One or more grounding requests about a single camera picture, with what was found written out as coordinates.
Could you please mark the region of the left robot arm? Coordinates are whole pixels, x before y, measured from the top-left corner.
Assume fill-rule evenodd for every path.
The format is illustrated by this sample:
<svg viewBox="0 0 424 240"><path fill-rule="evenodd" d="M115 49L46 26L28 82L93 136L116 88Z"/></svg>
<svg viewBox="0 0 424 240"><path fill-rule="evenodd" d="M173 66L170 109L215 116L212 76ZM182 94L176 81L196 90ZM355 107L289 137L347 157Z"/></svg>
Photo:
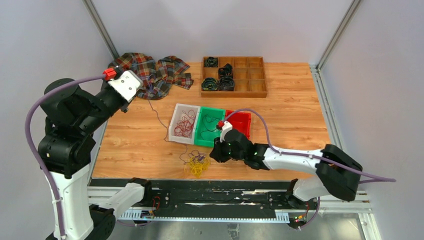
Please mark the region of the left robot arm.
<svg viewBox="0 0 424 240"><path fill-rule="evenodd" d="M51 196L54 204L61 204L54 208L55 223L63 224L65 238L105 240L114 227L113 211L89 204L87 196L93 134L118 110L126 111L130 100L111 86L96 95L79 85L61 89L70 82L58 79L45 89L54 94L40 104L46 113L45 137L37 151L55 181Z"/></svg>

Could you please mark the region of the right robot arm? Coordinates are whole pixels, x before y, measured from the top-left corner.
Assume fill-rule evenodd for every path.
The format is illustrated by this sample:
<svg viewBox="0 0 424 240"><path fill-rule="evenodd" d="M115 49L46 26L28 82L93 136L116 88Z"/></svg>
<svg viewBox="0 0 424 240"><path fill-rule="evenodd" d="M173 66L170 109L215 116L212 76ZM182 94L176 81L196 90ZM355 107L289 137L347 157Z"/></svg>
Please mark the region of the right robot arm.
<svg viewBox="0 0 424 240"><path fill-rule="evenodd" d="M236 129L214 139L209 156L219 163L243 161L254 170L286 169L304 172L309 178L294 179L285 195L294 209L313 198L332 195L343 201L356 198L363 167L333 144L324 149L295 150L252 143Z"/></svg>

